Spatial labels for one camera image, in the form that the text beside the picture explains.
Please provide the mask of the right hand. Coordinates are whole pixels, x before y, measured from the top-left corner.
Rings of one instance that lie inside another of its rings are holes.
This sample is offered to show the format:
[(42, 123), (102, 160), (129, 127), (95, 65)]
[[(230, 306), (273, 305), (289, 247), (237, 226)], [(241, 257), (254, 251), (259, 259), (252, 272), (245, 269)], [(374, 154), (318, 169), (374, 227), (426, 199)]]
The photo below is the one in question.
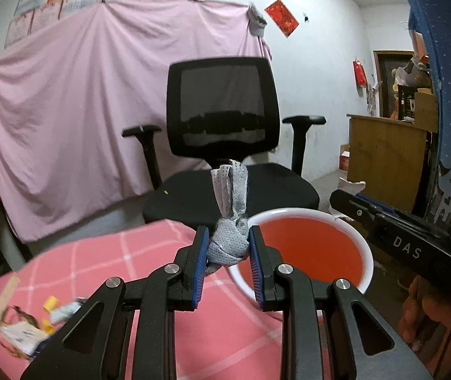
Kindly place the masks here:
[(426, 315), (434, 322), (442, 323), (445, 326), (446, 333), (439, 346), (439, 351), (426, 364), (433, 377), (441, 379), (451, 370), (451, 342), (445, 351), (445, 356), (441, 358), (445, 341), (451, 330), (451, 300), (440, 296), (434, 290), (428, 290), (421, 300), (417, 299), (421, 282), (421, 277), (416, 276), (409, 287), (409, 296), (403, 303), (402, 316), (398, 323), (397, 332), (406, 343), (413, 343), (419, 326), (418, 317), (421, 315)]

